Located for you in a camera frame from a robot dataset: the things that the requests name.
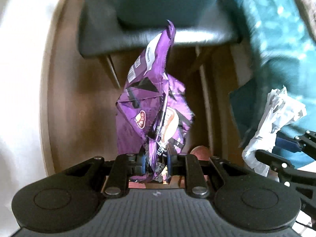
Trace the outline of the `orange foam fruit net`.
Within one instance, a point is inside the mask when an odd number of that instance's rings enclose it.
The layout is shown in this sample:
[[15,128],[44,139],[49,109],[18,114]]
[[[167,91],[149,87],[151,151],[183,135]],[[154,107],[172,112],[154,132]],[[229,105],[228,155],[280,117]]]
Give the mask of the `orange foam fruit net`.
[[197,146],[190,152],[191,155],[195,155],[198,160],[208,161],[213,156],[212,152],[205,146]]

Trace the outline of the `white paper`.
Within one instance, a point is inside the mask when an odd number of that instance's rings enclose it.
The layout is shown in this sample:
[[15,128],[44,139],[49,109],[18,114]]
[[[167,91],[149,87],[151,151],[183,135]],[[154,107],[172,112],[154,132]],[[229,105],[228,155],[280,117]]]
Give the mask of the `white paper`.
[[246,165],[261,176],[268,176],[269,166],[255,157],[255,151],[269,154],[275,146],[278,131],[285,125],[298,121],[307,115],[305,104],[288,95],[287,88],[272,89],[267,95],[263,116],[255,135],[242,152]]

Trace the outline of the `purple chip bag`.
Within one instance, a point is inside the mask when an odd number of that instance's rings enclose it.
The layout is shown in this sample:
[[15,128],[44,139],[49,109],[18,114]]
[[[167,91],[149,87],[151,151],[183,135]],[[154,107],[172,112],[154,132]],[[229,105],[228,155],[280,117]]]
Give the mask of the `purple chip bag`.
[[167,145],[173,147],[173,154],[185,155],[194,113],[185,98],[185,85],[166,71],[175,34],[174,24],[168,22],[149,42],[130,67],[116,102],[118,153],[141,152],[145,156],[145,172],[132,176],[132,182],[167,180]]

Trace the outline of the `dark teal trash bin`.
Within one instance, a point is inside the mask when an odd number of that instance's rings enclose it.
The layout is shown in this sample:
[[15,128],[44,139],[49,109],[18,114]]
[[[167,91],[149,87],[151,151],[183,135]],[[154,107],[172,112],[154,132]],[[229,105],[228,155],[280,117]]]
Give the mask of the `dark teal trash bin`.
[[133,27],[193,26],[217,0],[113,0],[117,17]]

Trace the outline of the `teal plaid blanket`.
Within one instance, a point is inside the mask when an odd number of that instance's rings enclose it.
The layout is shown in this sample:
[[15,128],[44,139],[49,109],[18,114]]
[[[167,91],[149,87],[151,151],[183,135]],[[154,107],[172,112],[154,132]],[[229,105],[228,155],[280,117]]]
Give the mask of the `teal plaid blanket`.
[[295,0],[227,0],[232,19],[250,42],[253,77],[230,95],[244,145],[255,134],[268,93],[286,88],[307,114],[281,128],[293,138],[315,130],[315,42]]

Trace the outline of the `wooden chair black seat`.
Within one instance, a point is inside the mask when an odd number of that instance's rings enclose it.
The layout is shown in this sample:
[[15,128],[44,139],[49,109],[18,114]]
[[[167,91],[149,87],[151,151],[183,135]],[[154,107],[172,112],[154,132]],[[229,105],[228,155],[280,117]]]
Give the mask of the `wooden chair black seat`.
[[[97,58],[104,66],[113,86],[122,85],[116,75],[112,54],[131,53],[145,47],[161,29],[124,27],[115,19],[113,0],[85,0],[78,27],[78,51],[83,58]],[[187,79],[199,71],[204,98],[208,144],[216,156],[225,154],[223,149],[223,117],[218,98],[218,78],[212,74],[219,64],[215,61],[218,51],[230,54],[230,45],[241,42],[237,28],[229,21],[228,14],[217,2],[206,12],[197,27],[181,28],[176,32],[177,49],[195,49],[196,58],[187,70]]]

